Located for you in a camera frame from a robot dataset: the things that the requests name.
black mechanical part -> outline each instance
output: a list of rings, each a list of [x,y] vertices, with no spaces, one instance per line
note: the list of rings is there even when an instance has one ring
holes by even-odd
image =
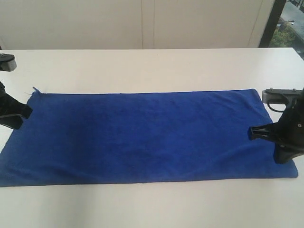
[[[0,70],[13,71],[16,68],[13,55],[0,54]],[[0,124],[12,129],[19,129],[23,117],[28,119],[32,109],[22,104],[5,92],[5,86],[0,82]]]
[[[274,142],[274,160],[278,164],[304,155],[304,90],[268,89],[263,91],[262,100],[268,105],[285,104],[286,108],[277,123],[250,127],[249,139]]]

white wall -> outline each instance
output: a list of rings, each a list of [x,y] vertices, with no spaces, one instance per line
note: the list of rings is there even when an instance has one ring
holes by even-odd
[[[274,0],[1,0],[6,49],[257,47]]]

table surface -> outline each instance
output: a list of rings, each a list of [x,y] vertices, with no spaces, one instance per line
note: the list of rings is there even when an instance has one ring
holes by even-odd
[[[23,50],[0,72],[7,93],[144,93],[304,86],[291,48]],[[269,112],[274,121],[279,114]],[[0,127],[0,150],[11,133]],[[0,188],[6,228],[297,228],[304,226],[304,156],[297,179]]]

blue towel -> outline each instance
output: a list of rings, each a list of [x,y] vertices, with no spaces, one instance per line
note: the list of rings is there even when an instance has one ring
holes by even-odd
[[[34,92],[0,154],[0,186],[297,177],[247,130],[271,119],[254,89],[70,95]]]

tree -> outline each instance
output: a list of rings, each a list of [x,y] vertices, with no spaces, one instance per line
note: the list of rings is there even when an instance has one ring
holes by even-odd
[[[290,47],[295,40],[295,33],[289,25],[281,25],[283,28],[276,28],[272,36],[270,47],[271,48],[287,48]]]

